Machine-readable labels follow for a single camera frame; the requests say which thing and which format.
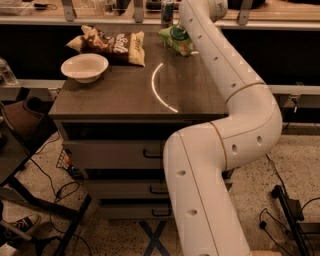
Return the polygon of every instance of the floor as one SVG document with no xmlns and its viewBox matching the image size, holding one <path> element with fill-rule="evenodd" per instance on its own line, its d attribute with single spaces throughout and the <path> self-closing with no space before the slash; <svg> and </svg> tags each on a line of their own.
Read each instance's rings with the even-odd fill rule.
<svg viewBox="0 0 320 256">
<path fill-rule="evenodd" d="M 55 191 L 64 184 L 73 182 L 68 173 L 56 167 L 62 150 L 61 138 L 54 134 L 46 146 L 33 157 L 42 170 L 52 178 Z M 285 234 L 286 220 L 277 200 L 271 197 L 275 185 L 281 185 L 275 169 L 281 176 L 286 190 L 293 199 L 299 199 L 301 205 L 308 200 L 319 197 L 320 191 L 320 125 L 318 124 L 289 124 L 285 126 L 279 143 L 266 156 L 234 170 L 230 181 L 230 196 L 238 213 L 246 239 L 252 250 L 280 251 L 282 255 L 299 255 L 295 243 L 290 235 Z M 35 166 L 28 162 L 26 169 L 18 173 L 17 178 L 35 196 L 53 201 L 54 194 L 49 178 Z M 80 184 L 78 190 L 72 193 L 78 185 L 70 184 L 61 195 L 67 196 L 61 204 L 78 209 L 86 195 L 85 188 Z M 41 216 L 41 223 L 33 235 L 37 238 L 47 238 L 60 235 L 58 230 L 65 230 L 68 221 L 56 216 L 26 207 L 24 204 L 14 204 L 3 200 L 5 210 L 3 218 L 6 221 L 15 221 L 26 215 L 37 213 Z M 313 201 L 305 207 L 303 213 L 306 221 L 320 222 L 320 202 Z M 259 216 L 267 223 L 266 230 L 272 236 L 259 228 Z M 150 227 L 153 243 L 145 232 L 144 227 Z M 164 227 L 161 234 L 156 233 L 157 228 Z M 71 239 L 66 254 L 69 255 L 172 255 L 182 256 L 183 252 L 179 242 L 174 219 L 160 220 L 107 220 L 100 216 L 98 204 L 92 201 L 80 226 Z M 320 240 L 318 235 L 309 236 L 310 255 L 320 255 Z M 164 247 L 156 248 L 156 242 Z M 287 254 L 278 245 L 285 248 Z M 53 255 L 57 242 L 50 243 L 43 255 Z M 4 245 L 0 248 L 0 255 L 35 255 L 34 247 L 24 242 L 18 250 Z"/>
</svg>

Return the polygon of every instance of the bottle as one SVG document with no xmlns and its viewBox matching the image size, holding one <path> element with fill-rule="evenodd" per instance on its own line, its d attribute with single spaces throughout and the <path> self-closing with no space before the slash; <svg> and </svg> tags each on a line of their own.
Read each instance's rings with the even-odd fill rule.
<svg viewBox="0 0 320 256">
<path fill-rule="evenodd" d="M 8 63 L 3 59 L 0 58 L 0 75 L 4 79 L 7 85 L 18 85 L 19 81 L 13 74 L 11 68 L 9 67 Z"/>
<path fill-rule="evenodd" d="M 169 28 L 173 25 L 173 0 L 161 1 L 161 29 Z"/>
</svg>

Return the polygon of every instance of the white bowl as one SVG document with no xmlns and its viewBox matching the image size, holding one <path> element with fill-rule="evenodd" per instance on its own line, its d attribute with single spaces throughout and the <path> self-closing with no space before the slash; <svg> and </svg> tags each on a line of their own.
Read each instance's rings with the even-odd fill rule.
<svg viewBox="0 0 320 256">
<path fill-rule="evenodd" d="M 79 83 L 96 81 L 109 65 L 108 60 L 94 53 L 84 53 L 67 59 L 61 66 L 61 72 Z"/>
</svg>

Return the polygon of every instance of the gray tabletop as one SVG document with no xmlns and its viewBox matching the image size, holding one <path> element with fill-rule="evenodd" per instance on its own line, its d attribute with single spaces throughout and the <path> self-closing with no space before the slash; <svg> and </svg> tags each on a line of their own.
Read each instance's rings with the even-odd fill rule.
<svg viewBox="0 0 320 256">
<path fill-rule="evenodd" d="M 145 67 L 109 65 L 90 84 L 67 79 L 50 116 L 60 120 L 171 119 L 225 113 L 197 53 L 182 57 L 156 32 L 145 32 L 143 48 Z"/>
</svg>

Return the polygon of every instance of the drawer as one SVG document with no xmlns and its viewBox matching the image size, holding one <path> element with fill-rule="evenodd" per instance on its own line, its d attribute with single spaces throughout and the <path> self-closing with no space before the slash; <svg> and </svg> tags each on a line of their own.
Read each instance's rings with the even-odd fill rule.
<svg viewBox="0 0 320 256">
<path fill-rule="evenodd" d="M 65 141 L 72 164 L 79 169 L 159 169 L 160 141 Z"/>
<path fill-rule="evenodd" d="M 167 184 L 159 180 L 86 180 L 85 187 L 95 199 L 169 198 Z"/>
<path fill-rule="evenodd" d="M 167 199 L 158 200 L 101 200 L 99 212 L 106 219 L 173 218 Z"/>
</svg>

